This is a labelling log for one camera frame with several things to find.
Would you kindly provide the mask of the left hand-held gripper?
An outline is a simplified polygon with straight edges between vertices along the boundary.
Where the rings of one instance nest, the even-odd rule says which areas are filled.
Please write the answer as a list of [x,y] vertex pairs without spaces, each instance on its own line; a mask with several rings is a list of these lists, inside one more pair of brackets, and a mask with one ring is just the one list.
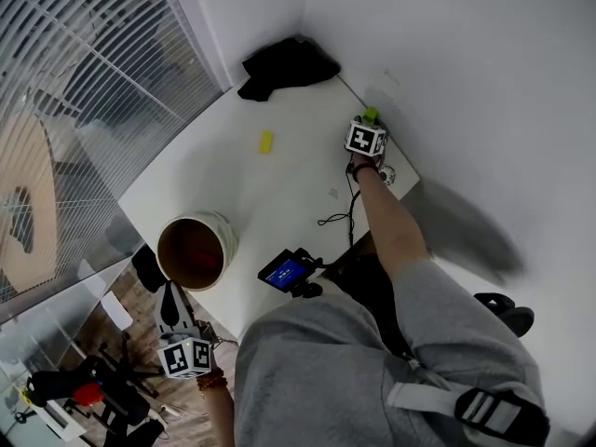
[[197,325],[186,292],[176,281],[168,280],[157,291],[154,315],[159,330],[194,327],[191,333],[170,332],[159,337],[157,355],[168,378],[193,379],[213,370],[216,333],[208,322]]

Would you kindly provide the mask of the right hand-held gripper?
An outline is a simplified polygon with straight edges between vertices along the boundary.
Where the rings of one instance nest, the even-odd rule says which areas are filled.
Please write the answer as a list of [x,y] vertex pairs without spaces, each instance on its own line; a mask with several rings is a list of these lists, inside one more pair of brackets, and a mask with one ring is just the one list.
[[382,156],[387,143],[384,126],[362,116],[355,116],[348,127],[344,147],[347,151],[368,157]]

